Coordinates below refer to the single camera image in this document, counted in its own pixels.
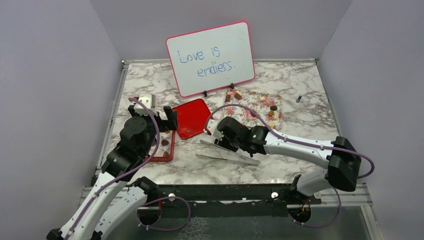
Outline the red box lid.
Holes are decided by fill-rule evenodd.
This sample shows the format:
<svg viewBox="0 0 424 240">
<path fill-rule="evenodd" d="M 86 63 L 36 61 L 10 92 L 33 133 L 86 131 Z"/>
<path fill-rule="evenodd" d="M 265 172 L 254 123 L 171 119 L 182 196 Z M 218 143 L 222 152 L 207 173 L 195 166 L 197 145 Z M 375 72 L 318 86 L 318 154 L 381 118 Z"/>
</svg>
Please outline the red box lid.
<svg viewBox="0 0 424 240">
<path fill-rule="evenodd" d="M 211 111 L 201 98 L 186 102 L 172 108 L 177 113 L 177 133 L 182 140 L 187 140 L 204 132 L 205 124 Z"/>
</svg>

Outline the dark oval chocolate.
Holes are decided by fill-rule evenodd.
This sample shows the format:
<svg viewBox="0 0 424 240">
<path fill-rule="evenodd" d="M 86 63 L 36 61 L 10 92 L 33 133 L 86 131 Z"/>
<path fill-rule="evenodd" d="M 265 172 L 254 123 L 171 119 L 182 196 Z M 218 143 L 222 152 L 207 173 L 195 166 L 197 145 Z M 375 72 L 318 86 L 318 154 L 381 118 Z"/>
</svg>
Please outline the dark oval chocolate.
<svg viewBox="0 0 424 240">
<path fill-rule="evenodd" d="M 161 141 L 161 144 L 162 144 L 162 146 L 168 146 L 170 144 L 170 142 L 168 140 L 166 140 L 166 139 L 163 139 Z"/>
</svg>

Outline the metal tongs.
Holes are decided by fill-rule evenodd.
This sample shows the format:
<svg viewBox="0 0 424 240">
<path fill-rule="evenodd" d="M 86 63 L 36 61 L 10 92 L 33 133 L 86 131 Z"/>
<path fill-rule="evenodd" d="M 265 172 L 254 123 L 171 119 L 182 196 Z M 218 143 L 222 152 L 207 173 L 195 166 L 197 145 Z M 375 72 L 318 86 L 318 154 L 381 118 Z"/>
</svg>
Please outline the metal tongs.
<svg viewBox="0 0 424 240">
<path fill-rule="evenodd" d="M 220 149 L 220 151 L 218 152 L 218 155 L 205 155 L 205 154 L 196 153 L 195 156 L 199 158 L 214 160 L 214 161 L 225 161 L 227 163 L 232 163 L 232 164 L 237 164 L 242 166 L 254 166 L 254 167 L 259 166 L 261 163 L 259 160 L 244 156 L 237 152 L 233 152 L 222 146 L 216 145 L 214 143 L 211 143 L 205 140 L 200 140 L 200 143 L 212 149 Z"/>
</svg>

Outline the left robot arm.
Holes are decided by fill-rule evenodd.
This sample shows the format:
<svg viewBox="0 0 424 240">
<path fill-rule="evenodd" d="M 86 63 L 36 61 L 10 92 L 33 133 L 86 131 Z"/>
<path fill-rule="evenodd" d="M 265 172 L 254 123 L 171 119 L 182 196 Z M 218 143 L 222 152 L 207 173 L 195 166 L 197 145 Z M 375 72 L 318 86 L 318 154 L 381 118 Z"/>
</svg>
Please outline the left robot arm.
<svg viewBox="0 0 424 240">
<path fill-rule="evenodd" d="M 155 203 L 157 184 L 141 177 L 124 198 L 112 204 L 134 174 L 158 151 L 160 134 L 178 128 L 177 112 L 169 106 L 163 108 L 166 119 L 144 104 L 140 107 L 141 112 L 129 107 L 131 118 L 124 123 L 120 141 L 107 155 L 89 195 L 71 219 L 61 228 L 50 230 L 46 239 L 105 240 L 137 207 Z"/>
</svg>

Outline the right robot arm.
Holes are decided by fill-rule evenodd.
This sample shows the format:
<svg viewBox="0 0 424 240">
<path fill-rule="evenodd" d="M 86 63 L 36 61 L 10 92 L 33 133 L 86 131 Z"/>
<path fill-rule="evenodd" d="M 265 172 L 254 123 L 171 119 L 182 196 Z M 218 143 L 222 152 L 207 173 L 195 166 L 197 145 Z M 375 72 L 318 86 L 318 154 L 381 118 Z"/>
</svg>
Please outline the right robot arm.
<svg viewBox="0 0 424 240">
<path fill-rule="evenodd" d="M 220 121 L 208 120 L 205 131 L 214 137 L 215 145 L 231 152 L 281 155 L 319 166 L 319 170 L 295 176 L 288 196 L 296 204 L 326 189 L 356 189 L 362 158 L 344 137 L 338 136 L 334 141 L 309 140 L 265 126 L 249 128 L 229 116 Z"/>
</svg>

